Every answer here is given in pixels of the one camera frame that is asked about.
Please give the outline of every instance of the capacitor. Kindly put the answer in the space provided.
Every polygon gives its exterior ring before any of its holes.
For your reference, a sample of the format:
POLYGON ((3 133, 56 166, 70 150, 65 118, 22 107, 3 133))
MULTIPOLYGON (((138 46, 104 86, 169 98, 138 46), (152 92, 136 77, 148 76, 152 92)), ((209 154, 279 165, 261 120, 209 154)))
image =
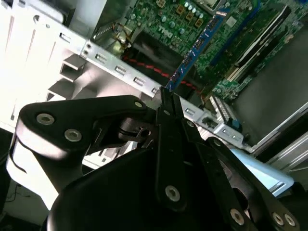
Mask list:
POLYGON ((179 29, 179 34, 182 35, 182 34, 184 34, 184 33, 185 33, 185 29, 184 29, 184 28, 180 28, 180 29, 179 29))
POLYGON ((293 26, 298 26, 298 24, 299 24, 299 21, 297 21, 297 20, 295 20, 295 21, 292 23, 293 26))
POLYGON ((169 23, 169 26, 170 26, 170 28, 174 28, 174 27, 175 27, 175 22, 171 21, 171 22, 169 23))
POLYGON ((162 23, 164 23, 165 21, 167 21, 167 17, 163 15, 163 16, 161 17, 161 21, 162 21, 162 23))

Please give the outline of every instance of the black plastic arm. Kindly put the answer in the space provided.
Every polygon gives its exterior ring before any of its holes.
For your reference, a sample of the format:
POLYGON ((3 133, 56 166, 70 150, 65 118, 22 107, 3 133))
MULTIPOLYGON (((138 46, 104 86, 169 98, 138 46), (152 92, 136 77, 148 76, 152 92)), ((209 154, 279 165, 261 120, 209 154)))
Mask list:
POLYGON ((107 230, 300 230, 220 140, 200 137, 177 95, 162 88, 154 101, 157 110, 134 96, 35 103, 21 110, 10 159, 15 163, 18 145, 33 153, 60 193, 48 230, 98 230, 101 217, 107 230), (85 155, 128 141, 137 142, 137 149, 82 176, 85 155))

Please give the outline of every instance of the electronic component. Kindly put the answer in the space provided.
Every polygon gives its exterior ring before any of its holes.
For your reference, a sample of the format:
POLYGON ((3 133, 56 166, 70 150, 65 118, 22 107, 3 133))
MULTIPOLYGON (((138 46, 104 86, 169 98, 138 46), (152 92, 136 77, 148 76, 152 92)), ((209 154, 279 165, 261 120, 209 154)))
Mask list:
POLYGON ((174 27, 175 27, 175 22, 171 21, 171 22, 169 23, 169 26, 170 26, 170 28, 174 28, 174 27))
POLYGON ((206 45, 214 36, 215 32, 219 29, 222 22, 229 12, 228 8, 220 9, 209 21, 198 40, 195 42, 192 49, 187 53, 181 65, 177 68, 170 81, 167 84, 169 90, 174 90, 180 82, 184 79, 190 68, 196 62, 200 54, 203 52, 206 45))
POLYGON ((208 13, 214 15, 215 12, 226 3, 226 0, 195 0, 195 2, 208 13))
POLYGON ((167 17, 163 15, 163 16, 160 18, 160 20, 162 21, 162 23, 164 23, 164 22, 167 20, 167 17))
POLYGON ((214 95, 209 99, 215 109, 218 121, 223 121, 226 124, 230 119, 237 120, 233 110, 223 100, 214 95))
POLYGON ((158 7, 163 8, 166 4, 166 0, 157 0, 156 4, 158 7))
POLYGON ((185 8, 184 8, 184 6, 181 5, 181 4, 177 7, 177 13, 178 13, 179 15, 181 15, 181 14, 184 12, 184 10, 185 10, 185 8))
MULTIPOLYGON (((179 1, 177 5, 172 1, 166 1, 164 7, 160 8, 156 4, 153 5, 150 0, 137 0, 135 7, 128 15, 130 18, 134 14, 136 18, 129 20, 125 26, 134 31, 139 28, 137 23, 142 23, 142 29, 151 34, 153 38, 185 57, 205 25, 209 23, 208 13, 214 14, 214 9, 218 9, 222 5, 228 6, 231 10, 229 17, 221 25, 222 28, 217 31, 213 40, 206 43, 204 51, 196 61, 195 66, 200 75, 194 79, 186 77, 185 81, 194 82, 199 89, 203 89, 202 95, 205 99, 212 91, 224 100, 234 99, 240 89, 243 89, 252 78, 243 75, 246 73, 245 69, 250 69, 250 64, 254 59, 257 59, 257 55, 260 53, 258 50, 264 49, 265 43, 262 46, 252 46, 253 43, 279 17, 286 5, 284 1, 287 0, 273 0, 273 2, 263 2, 262 4, 261 0, 203 0, 206 2, 203 5, 200 3, 201 1, 184 0, 179 1)), ((283 30, 281 25, 291 25, 289 35, 292 36, 301 27, 298 22, 300 22, 300 17, 305 15, 308 7, 293 2, 293 4, 289 4, 288 8, 292 9, 289 19, 284 21, 282 18, 287 14, 283 14, 281 21, 278 18, 277 23, 264 34, 264 38, 268 37, 269 42, 275 34, 277 35, 283 30)), ((209 23, 209 28, 214 28, 215 25, 216 21, 213 20, 209 23)), ((289 40, 286 36, 282 38, 282 41, 288 42, 289 40)), ((203 45, 203 40, 196 42, 198 48, 203 45)), ((281 48, 283 45, 284 43, 280 43, 278 46, 281 48)))
POLYGON ((184 34, 184 33, 185 33, 185 29, 184 29, 184 28, 180 28, 180 29, 179 29, 179 34, 182 35, 182 34, 184 34))
POLYGON ((203 23, 203 20, 202 19, 198 19, 197 21, 196 21, 196 23, 194 24, 197 28, 199 28, 201 25, 202 25, 202 23, 203 23))
POLYGON ((193 13, 192 12, 188 12, 188 14, 186 15, 185 18, 186 18, 187 21, 190 22, 192 20, 192 18, 193 18, 193 13))
POLYGON ((226 24, 232 28, 232 27, 234 27, 236 22, 237 22, 237 20, 235 18, 233 18, 232 16, 230 16, 229 19, 226 21, 226 24))

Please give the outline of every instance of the metal sheet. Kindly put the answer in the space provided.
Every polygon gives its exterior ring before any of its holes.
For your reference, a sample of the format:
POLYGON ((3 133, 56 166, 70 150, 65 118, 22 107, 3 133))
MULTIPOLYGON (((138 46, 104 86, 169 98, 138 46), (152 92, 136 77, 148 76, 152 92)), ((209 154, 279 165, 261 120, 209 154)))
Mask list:
POLYGON ((91 38, 107 0, 78 0, 69 26, 86 38, 91 38))
POLYGON ((20 109, 46 100, 47 88, 59 80, 62 61, 72 52, 62 46, 59 35, 51 29, 52 24, 57 24, 54 18, 44 19, 42 12, 32 11, 31 6, 19 5, 18 1, 13 9, 1 3, 4 42, 0 43, 0 127, 14 131, 20 109), (41 24, 35 23, 35 15, 40 15, 41 24))
POLYGON ((308 159, 308 132, 270 159, 267 164, 284 172, 308 159))

